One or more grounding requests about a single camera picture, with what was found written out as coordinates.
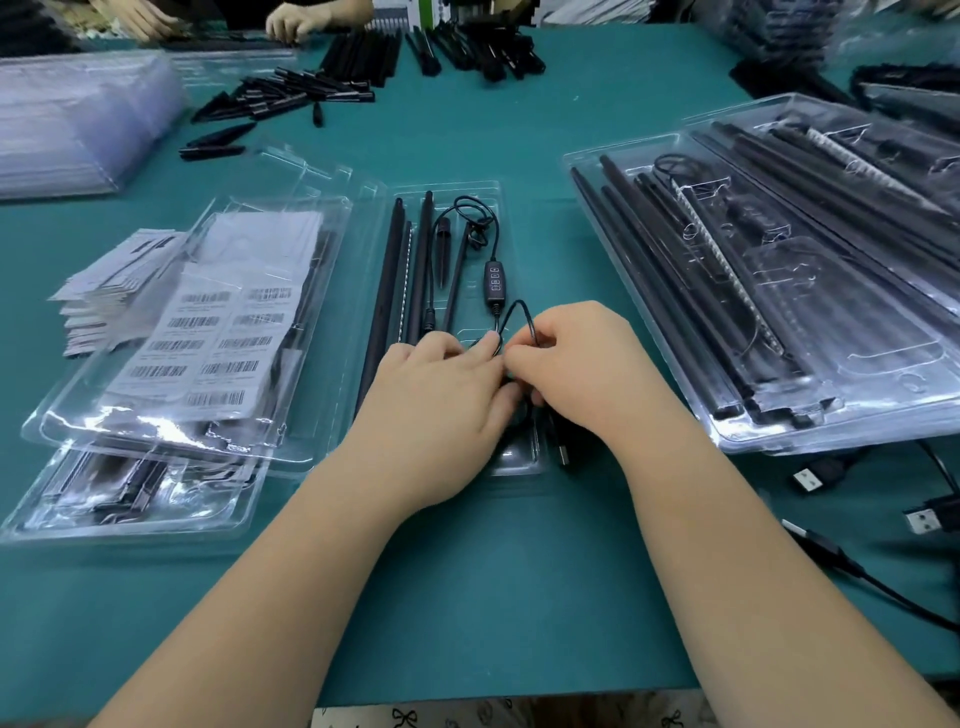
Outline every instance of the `forearm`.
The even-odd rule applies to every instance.
[[[361,28],[373,20],[372,0],[331,0],[330,25],[336,28]]]
[[[670,397],[655,407],[657,422],[638,423],[613,448],[721,724],[960,724]]]
[[[375,489],[354,470],[336,453],[315,469],[92,725],[305,725],[402,520],[392,504],[365,497]]]

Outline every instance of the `teal table surface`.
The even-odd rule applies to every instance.
[[[336,159],[388,184],[500,180],[531,308],[597,299],[628,316],[652,350],[561,157],[668,132],[690,114],[746,100],[727,77],[736,58],[687,26],[533,35],[548,66],[541,77],[490,87],[445,68],[427,79],[404,49],[374,105],[326,105],[322,130],[307,110],[265,130],[307,159]],[[184,229],[196,219],[240,164],[182,163],[176,148],[199,133],[184,122],[122,194],[0,206],[0,514],[51,454],[19,437],[68,366],[46,297],[134,229]],[[935,445],[960,470],[958,441]],[[878,578],[956,619],[950,542],[911,537],[900,514],[944,492],[915,446],[879,449],[842,488],[809,498],[785,484],[796,458],[736,463],[779,517],[834,538]],[[276,514],[291,486],[268,486],[233,553],[0,551],[0,720],[97,711]],[[918,670],[960,672],[955,636],[852,584],[841,588]],[[694,685],[623,476],[598,452],[574,473],[551,466],[535,477],[481,478],[405,523],[357,605],[320,700]]]

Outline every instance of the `barcode label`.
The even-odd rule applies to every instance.
[[[217,293],[188,293],[180,297],[181,301],[187,303],[223,303],[230,300],[229,291],[218,291]]]
[[[250,313],[246,316],[237,316],[233,321],[238,327],[255,327],[262,324],[282,324],[282,313]]]
[[[150,345],[152,352],[192,352],[204,345],[203,339],[181,339],[180,341],[155,341]]]
[[[254,288],[247,298],[253,301],[281,301],[293,295],[293,288]]]
[[[247,392],[243,389],[236,392],[193,392],[186,396],[186,403],[191,407],[208,407],[229,404],[239,406]]]
[[[140,366],[130,370],[130,376],[137,379],[153,378],[155,376],[180,376],[186,372],[186,367],[173,364],[156,365],[153,367]]]
[[[217,349],[249,349],[250,347],[265,347],[274,340],[273,336],[247,336],[242,339],[224,339]]]
[[[202,375],[240,375],[255,372],[259,360],[252,361],[221,361],[216,364],[204,364]]]
[[[180,316],[176,319],[170,319],[167,326],[170,328],[200,328],[215,327],[219,323],[219,316]]]

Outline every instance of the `worker's hand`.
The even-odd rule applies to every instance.
[[[397,496],[407,516],[456,495],[480,472],[522,397],[518,384],[503,384],[498,345],[490,332],[464,352],[433,331],[416,347],[390,347],[338,451],[358,481],[390,491],[374,497]]]
[[[302,43],[310,31],[321,31],[330,24],[328,4],[304,7],[283,3],[267,18],[267,37],[284,43]]]
[[[108,9],[133,37],[146,43],[175,36],[183,21],[161,12],[149,0],[105,0]]]
[[[535,388],[534,404],[550,406],[614,449],[637,417],[681,406],[626,319],[600,303],[550,308],[507,343],[507,369]]]

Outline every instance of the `barcode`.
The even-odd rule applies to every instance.
[[[289,299],[293,295],[293,288],[254,288],[247,294],[247,298],[254,301],[276,301],[277,299]]]
[[[192,352],[204,345],[203,339],[181,339],[180,341],[155,341],[150,345],[152,352]]]
[[[256,359],[253,361],[221,361],[216,364],[204,364],[204,367],[200,370],[200,373],[202,375],[246,374],[247,372],[255,372],[259,363],[260,362]]]
[[[246,316],[237,316],[233,322],[238,327],[255,327],[260,324],[283,323],[282,313],[249,313]]]
[[[133,367],[130,370],[130,376],[134,376],[137,379],[146,379],[153,378],[154,376],[180,376],[186,372],[186,367],[184,366],[175,366],[173,364],[157,365],[157,366],[139,366]]]
[[[210,405],[243,404],[245,390],[237,392],[193,392],[186,396],[186,403],[192,407],[208,407]]]
[[[229,291],[218,291],[217,293],[188,293],[180,298],[187,303],[223,303],[230,300]]]
[[[176,319],[170,319],[167,324],[170,328],[199,328],[215,327],[220,323],[219,316],[182,316]]]
[[[247,336],[243,339],[224,339],[217,349],[248,349],[265,347],[274,340],[273,336]]]

